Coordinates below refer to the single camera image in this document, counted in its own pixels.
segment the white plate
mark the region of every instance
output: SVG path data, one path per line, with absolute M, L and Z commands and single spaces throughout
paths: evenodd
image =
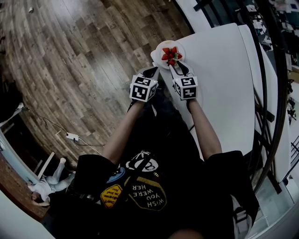
M 165 52 L 162 49 L 173 48 L 173 47 L 177 47 L 178 53 L 180 53 L 183 56 L 181 59 L 179 59 L 179 61 L 183 62 L 186 53 L 185 53 L 185 49 L 180 43 L 169 40 L 169 41 L 161 42 L 156 48 L 156 62 L 165 69 L 169 69 L 169 66 L 167 64 L 167 61 L 162 61 L 162 56 L 163 54 L 165 54 Z

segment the patch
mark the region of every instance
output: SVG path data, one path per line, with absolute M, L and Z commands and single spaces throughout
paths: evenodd
M 160 211 L 167 204 L 166 194 L 161 185 L 146 178 L 138 177 L 132 188 L 128 189 L 128 194 L 137 206 L 143 209 Z
M 123 167 L 118 168 L 117 171 L 109 178 L 107 183 L 114 182 L 115 180 L 121 178 L 122 176 L 124 176 L 125 172 L 126 172 L 125 168 Z
M 105 189 L 101 193 L 101 199 L 106 208 L 112 208 L 120 197 L 122 188 L 120 185 L 115 184 L 110 188 Z
M 150 152 L 141 151 L 133 159 L 131 159 L 130 161 L 128 161 L 126 163 L 126 167 L 128 169 L 135 170 L 139 166 L 139 164 L 145 159 L 146 155 L 150 156 Z M 155 171 L 158 167 L 159 167 L 159 165 L 156 162 L 156 160 L 151 158 L 150 161 L 142 169 L 142 172 L 152 172 L 152 171 Z

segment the strawberry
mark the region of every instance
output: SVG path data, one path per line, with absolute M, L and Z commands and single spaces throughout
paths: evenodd
M 177 53 L 177 52 L 178 52 L 177 47 L 173 47 L 173 48 L 171 49 L 171 52 L 172 52 L 172 53 Z
M 168 60 L 168 55 L 164 54 L 164 55 L 162 56 L 162 61 L 166 61 L 166 60 Z
M 167 63 L 168 63 L 168 65 L 174 65 L 176 62 L 174 60 L 170 60 Z
M 174 55 L 172 53 L 168 53 L 168 57 L 169 57 L 169 59 L 172 59 L 172 58 L 174 58 Z
M 170 49 L 169 48 L 163 48 L 162 49 L 166 54 L 168 54 L 170 52 Z

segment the person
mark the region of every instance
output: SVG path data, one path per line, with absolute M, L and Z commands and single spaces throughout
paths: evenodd
M 187 106 L 203 160 L 159 82 L 149 102 L 132 102 L 101 156 L 79 157 L 75 193 L 57 199 L 42 222 L 49 232 L 55 238 L 235 238 L 232 195 L 254 222 L 258 202 L 242 153 L 223 153 L 197 100 Z
M 49 206 L 50 197 L 49 194 L 62 191 L 66 189 L 75 177 L 75 171 L 70 174 L 66 179 L 59 181 L 61 173 L 64 169 L 65 158 L 60 159 L 60 163 L 55 170 L 53 176 L 42 176 L 40 182 L 31 185 L 28 184 L 28 188 L 32 191 L 31 200 L 34 205 L 37 206 Z

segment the black t-shirt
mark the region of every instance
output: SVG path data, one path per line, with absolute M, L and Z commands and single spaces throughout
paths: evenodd
M 60 208 L 67 204 L 74 210 L 67 212 L 74 222 L 66 220 L 76 225 L 77 235 L 101 238 L 167 238 L 183 228 L 206 238 L 233 238 L 230 194 L 252 205 L 253 220 L 258 208 L 241 152 L 203 162 L 179 117 L 139 119 L 119 167 L 102 156 L 81 156 L 75 188 L 97 200 L 60 200 Z

